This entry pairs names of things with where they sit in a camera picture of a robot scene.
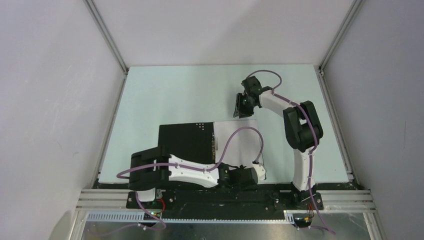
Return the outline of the black folder with beige cover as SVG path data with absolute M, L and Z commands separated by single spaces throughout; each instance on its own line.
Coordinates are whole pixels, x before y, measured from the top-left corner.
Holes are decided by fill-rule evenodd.
M 214 122 L 197 122 L 197 123 L 179 123 L 179 124 L 163 124 L 159 126 L 158 145 L 165 146 L 169 152 L 186 161 L 214 165 L 218 162 L 221 164 L 224 156 L 222 155 L 218 162 L 214 162 L 212 157 L 212 133 L 214 133 Z M 227 151 L 232 138 L 241 130 L 253 130 L 260 136 L 260 154 L 263 156 L 264 140 L 259 128 L 255 129 L 250 126 L 244 126 L 237 129 L 229 137 L 224 147 Z M 252 162 L 259 163 L 259 157 Z

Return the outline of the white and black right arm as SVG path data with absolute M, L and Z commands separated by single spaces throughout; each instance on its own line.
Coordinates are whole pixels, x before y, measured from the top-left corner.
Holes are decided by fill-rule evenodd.
M 279 95 L 273 88 L 262 86 L 254 75 L 249 75 L 241 84 L 244 91 L 236 95 L 233 117 L 251 117 L 256 107 L 282 117 L 285 138 L 294 154 L 291 204 L 297 209 L 312 205 L 317 210 L 314 157 L 324 131 L 314 104 L 311 101 L 297 103 Z

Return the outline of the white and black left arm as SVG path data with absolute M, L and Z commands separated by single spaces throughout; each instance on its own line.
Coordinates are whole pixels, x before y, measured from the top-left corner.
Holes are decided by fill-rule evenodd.
M 231 141 L 241 131 L 253 131 L 257 134 L 258 154 L 247 166 L 225 163 Z M 216 159 L 214 146 L 213 122 L 161 125 L 158 146 L 133 153 L 130 169 L 119 173 L 118 177 L 129 175 L 128 188 L 141 192 L 138 201 L 145 208 L 153 208 L 158 202 L 158 194 L 152 189 L 167 189 L 172 182 L 207 189 L 238 189 L 258 183 L 258 174 L 265 170 L 260 163 L 264 140 L 256 128 L 242 126 L 236 129 L 228 137 L 219 159 Z

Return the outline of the white paper sheet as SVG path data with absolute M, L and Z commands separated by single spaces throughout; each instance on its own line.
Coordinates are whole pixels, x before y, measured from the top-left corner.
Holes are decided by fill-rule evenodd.
M 221 156 L 224 156 L 222 163 L 231 166 L 251 167 L 256 157 L 259 157 L 259 163 L 264 163 L 263 156 L 260 154 L 261 138 L 257 132 L 251 129 L 243 129 L 237 132 L 231 139 L 227 150 L 224 151 L 228 139 L 237 129 L 241 127 L 258 129 L 256 120 L 216 121 L 213 123 L 213 127 L 218 143 L 216 162 L 220 160 Z

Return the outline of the metal folder clip mechanism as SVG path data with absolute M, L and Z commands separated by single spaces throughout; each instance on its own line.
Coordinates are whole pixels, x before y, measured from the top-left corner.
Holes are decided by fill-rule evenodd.
M 211 135 L 211 151 L 212 151 L 212 159 L 214 162 L 217 160 L 217 150 L 218 150 L 219 144 L 217 142 L 217 137 L 215 133 L 213 132 Z

